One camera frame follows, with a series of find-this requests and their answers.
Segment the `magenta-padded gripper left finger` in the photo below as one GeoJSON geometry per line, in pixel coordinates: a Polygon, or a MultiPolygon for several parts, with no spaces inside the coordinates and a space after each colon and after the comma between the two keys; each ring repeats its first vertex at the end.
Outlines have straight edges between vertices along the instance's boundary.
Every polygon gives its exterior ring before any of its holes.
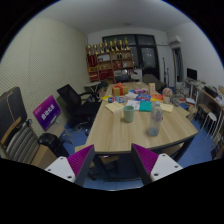
{"type": "Polygon", "coordinates": [[[94,145],[89,145],[69,157],[58,157],[46,171],[82,186],[94,156],[94,145]]]}

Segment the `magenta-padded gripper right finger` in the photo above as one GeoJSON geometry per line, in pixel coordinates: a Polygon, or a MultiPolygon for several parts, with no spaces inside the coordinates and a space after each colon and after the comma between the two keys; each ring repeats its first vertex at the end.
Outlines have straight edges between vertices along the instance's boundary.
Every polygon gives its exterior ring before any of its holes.
{"type": "Polygon", "coordinates": [[[134,143],[131,144],[131,154],[144,185],[148,185],[182,169],[166,153],[156,154],[134,143]]]}

